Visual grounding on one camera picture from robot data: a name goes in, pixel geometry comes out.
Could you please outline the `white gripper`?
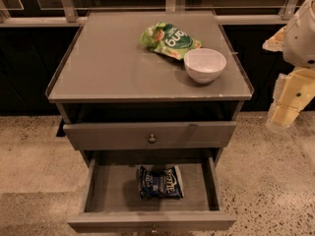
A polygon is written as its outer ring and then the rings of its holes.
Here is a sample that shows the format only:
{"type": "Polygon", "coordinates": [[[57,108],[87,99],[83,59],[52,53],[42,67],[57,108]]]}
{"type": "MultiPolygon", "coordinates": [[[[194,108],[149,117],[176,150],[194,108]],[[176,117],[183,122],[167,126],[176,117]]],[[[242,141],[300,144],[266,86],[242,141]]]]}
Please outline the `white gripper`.
{"type": "MultiPolygon", "coordinates": [[[[263,43],[267,51],[283,51],[284,28],[279,29],[263,43]]],[[[273,129],[289,128],[302,110],[315,96],[315,70],[295,67],[285,77],[279,105],[274,102],[268,111],[267,126],[273,129]]]]}

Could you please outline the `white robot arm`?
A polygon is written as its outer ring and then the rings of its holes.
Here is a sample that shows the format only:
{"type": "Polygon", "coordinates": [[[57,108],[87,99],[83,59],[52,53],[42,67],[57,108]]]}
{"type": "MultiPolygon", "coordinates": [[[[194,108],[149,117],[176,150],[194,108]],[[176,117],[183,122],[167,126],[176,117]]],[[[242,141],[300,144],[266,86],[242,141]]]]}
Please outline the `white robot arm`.
{"type": "Polygon", "coordinates": [[[279,74],[266,126],[273,131],[288,128],[315,97],[315,0],[305,0],[287,25],[267,39],[263,48],[280,51],[294,66],[279,74]]]}

